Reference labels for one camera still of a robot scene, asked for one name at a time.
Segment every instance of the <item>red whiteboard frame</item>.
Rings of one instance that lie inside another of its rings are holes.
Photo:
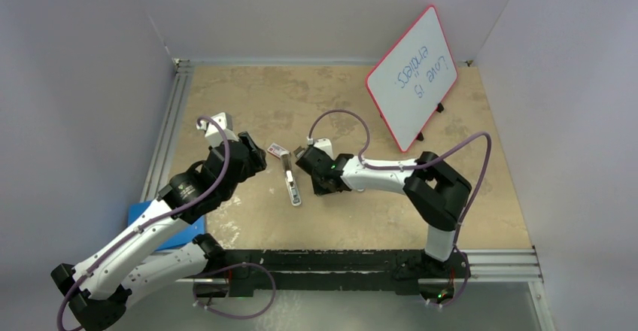
[[[439,21],[439,25],[441,25],[441,19],[439,18],[439,12],[437,11],[436,7],[434,5],[430,5],[427,8],[425,8],[425,10],[423,10],[423,12],[421,12],[421,14],[416,18],[416,20],[414,22],[412,22],[410,27],[408,27],[408,29],[404,31],[404,33],[401,35],[399,40],[394,42],[394,45],[392,46],[392,48],[389,49],[386,52],[386,54],[383,55],[381,60],[379,60],[377,62],[377,64],[372,67],[372,69],[370,70],[370,72],[366,76],[366,89],[368,89],[368,94],[370,94],[370,98],[372,98],[372,101],[375,103],[375,107],[377,107],[379,113],[381,114],[381,118],[383,119],[383,122],[385,123],[385,126],[387,127],[387,129],[390,131],[390,134],[392,135],[392,139],[394,139],[394,142],[396,143],[397,147],[399,147],[399,149],[401,150],[402,153],[407,152],[412,147],[412,145],[415,143],[415,141],[416,141],[416,139],[418,137],[418,134],[415,135],[415,138],[412,139],[412,143],[410,143],[410,145],[406,149],[401,149],[401,146],[399,145],[399,142],[397,141],[396,136],[394,135],[394,133],[392,132],[392,129],[390,128],[390,124],[387,123],[387,120],[385,119],[383,111],[381,110],[381,107],[379,107],[379,104],[377,103],[377,99],[375,99],[375,96],[372,94],[372,91],[370,90],[370,85],[368,85],[368,79],[370,78],[370,75],[374,72],[374,70],[376,70],[380,66],[380,64],[383,63],[385,58],[390,53],[392,53],[392,50],[394,50],[394,48],[401,42],[401,40],[403,40],[403,38],[410,32],[410,30],[412,30],[412,28],[416,25],[416,23],[418,23],[418,21],[425,15],[425,13],[429,9],[434,9],[434,14],[436,15],[436,19]],[[452,55],[452,50],[450,49],[450,44],[448,43],[448,37],[445,36],[445,30],[443,30],[443,25],[441,25],[441,32],[443,33],[443,38],[445,39],[445,46],[448,47],[448,51],[450,52],[450,57],[452,58],[452,65],[454,67],[456,67],[456,62],[454,61],[454,55]],[[457,80],[458,80],[458,71],[457,71],[457,77],[454,79],[454,82],[450,86],[450,89],[452,89],[454,87],[454,85],[457,83]],[[441,101],[443,101],[443,99],[445,99],[445,97],[448,96],[448,94],[450,93],[450,89],[448,89],[448,91],[445,92],[445,95],[443,96]],[[430,121],[430,119],[432,118],[432,115],[434,114],[434,112],[436,112],[436,111],[433,111],[432,114],[430,114],[430,116],[427,118],[427,120],[425,121],[425,123],[421,127],[421,132],[423,132],[423,128],[425,128],[427,122]]]

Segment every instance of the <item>wall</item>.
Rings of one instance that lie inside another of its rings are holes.
[[[51,269],[122,229],[171,71],[139,0],[0,0],[0,329],[53,329]]]
[[[173,57],[376,62],[427,5],[457,61],[473,59],[507,0],[143,0]]]
[[[510,0],[477,64],[558,329],[635,329],[638,0]]]

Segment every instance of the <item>blue box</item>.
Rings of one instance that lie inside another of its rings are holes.
[[[128,224],[137,220],[152,201],[142,202],[129,207],[129,220]],[[204,217],[200,217],[195,223],[191,224],[185,230],[169,238],[164,244],[157,248],[157,251],[165,250],[166,248],[177,248],[187,243],[190,243],[196,235],[205,233],[204,229]]]

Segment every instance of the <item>white wall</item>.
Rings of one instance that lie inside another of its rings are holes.
[[[143,0],[173,57],[376,62],[427,5],[473,59],[507,0]]]
[[[121,230],[171,70],[139,0],[0,0],[0,329],[53,329],[49,272]]]
[[[636,329],[638,0],[510,0],[478,68],[557,326]]]

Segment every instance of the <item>handwritten text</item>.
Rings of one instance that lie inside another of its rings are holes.
[[[410,59],[408,65],[403,67],[403,70],[399,72],[396,79],[401,82],[401,89],[405,88],[413,77],[419,76],[419,65],[427,58],[427,47],[421,47],[417,56],[413,56]]]
[[[448,62],[445,61],[445,57],[444,56],[440,56],[439,60],[436,61],[436,64],[434,64],[434,66],[430,70],[427,71],[427,79],[431,83],[434,80],[434,78],[436,77],[436,74],[439,71],[441,71],[441,62],[443,62],[443,65],[445,65],[445,68],[448,69]]]

